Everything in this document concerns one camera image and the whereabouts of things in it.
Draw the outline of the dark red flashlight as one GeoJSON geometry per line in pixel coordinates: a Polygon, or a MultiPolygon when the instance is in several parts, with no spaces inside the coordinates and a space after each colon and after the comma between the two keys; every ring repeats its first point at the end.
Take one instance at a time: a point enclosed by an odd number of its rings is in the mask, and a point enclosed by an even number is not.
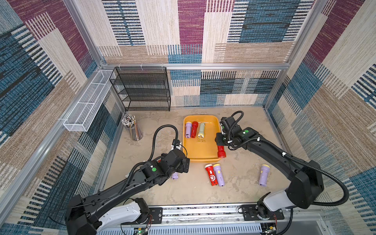
{"type": "Polygon", "coordinates": [[[198,122],[193,121],[192,122],[192,129],[191,129],[191,138],[195,138],[196,137],[197,129],[198,129],[198,122]]]}

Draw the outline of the red flashlight group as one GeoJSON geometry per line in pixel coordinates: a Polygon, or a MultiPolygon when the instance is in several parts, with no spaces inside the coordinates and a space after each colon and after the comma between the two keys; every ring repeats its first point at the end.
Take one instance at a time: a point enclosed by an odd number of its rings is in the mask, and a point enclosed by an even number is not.
{"type": "Polygon", "coordinates": [[[217,157],[220,159],[227,157],[224,146],[217,146],[217,157]]]}

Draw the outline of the pale green flashlight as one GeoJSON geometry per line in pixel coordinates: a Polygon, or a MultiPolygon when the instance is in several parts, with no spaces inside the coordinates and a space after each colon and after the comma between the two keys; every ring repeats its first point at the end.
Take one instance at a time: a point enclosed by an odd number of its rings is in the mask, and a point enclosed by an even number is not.
{"type": "Polygon", "coordinates": [[[205,123],[200,123],[199,125],[199,130],[198,130],[198,133],[197,133],[197,137],[199,139],[203,139],[205,137],[205,123]]]}

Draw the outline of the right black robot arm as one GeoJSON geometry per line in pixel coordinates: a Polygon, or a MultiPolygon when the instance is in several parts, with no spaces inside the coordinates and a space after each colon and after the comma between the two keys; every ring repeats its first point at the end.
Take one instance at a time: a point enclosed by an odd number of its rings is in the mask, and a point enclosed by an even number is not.
{"type": "Polygon", "coordinates": [[[322,174],[316,171],[319,164],[311,161],[297,163],[298,159],[289,160],[287,153],[265,139],[256,130],[242,129],[234,117],[223,117],[220,121],[221,133],[216,134],[219,146],[233,149],[239,147],[255,153],[279,170],[290,184],[285,190],[267,193],[258,202],[258,213],[266,216],[282,208],[299,207],[307,209],[324,190],[322,174]]]}

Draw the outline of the yellow plastic storage tray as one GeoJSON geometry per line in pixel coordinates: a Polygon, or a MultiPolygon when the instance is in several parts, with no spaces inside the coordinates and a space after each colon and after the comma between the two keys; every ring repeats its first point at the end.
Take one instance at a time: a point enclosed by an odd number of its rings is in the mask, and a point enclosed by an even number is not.
{"type": "Polygon", "coordinates": [[[183,121],[183,140],[182,145],[188,151],[188,158],[193,163],[216,163],[221,160],[218,158],[218,148],[215,142],[216,134],[221,132],[219,120],[213,115],[190,115],[183,121]],[[186,123],[198,123],[195,138],[186,138],[186,123]],[[198,138],[200,124],[204,123],[204,138],[198,138]]]}

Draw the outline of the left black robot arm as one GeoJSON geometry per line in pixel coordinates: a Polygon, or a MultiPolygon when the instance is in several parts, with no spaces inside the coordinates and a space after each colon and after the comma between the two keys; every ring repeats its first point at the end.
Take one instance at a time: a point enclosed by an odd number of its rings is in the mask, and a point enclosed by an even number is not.
{"type": "Polygon", "coordinates": [[[65,223],[69,235],[95,235],[103,225],[99,219],[120,202],[161,186],[173,173],[187,173],[190,159],[175,148],[154,160],[134,165],[129,176],[110,188],[87,197],[76,195],[68,203],[65,223]]]}

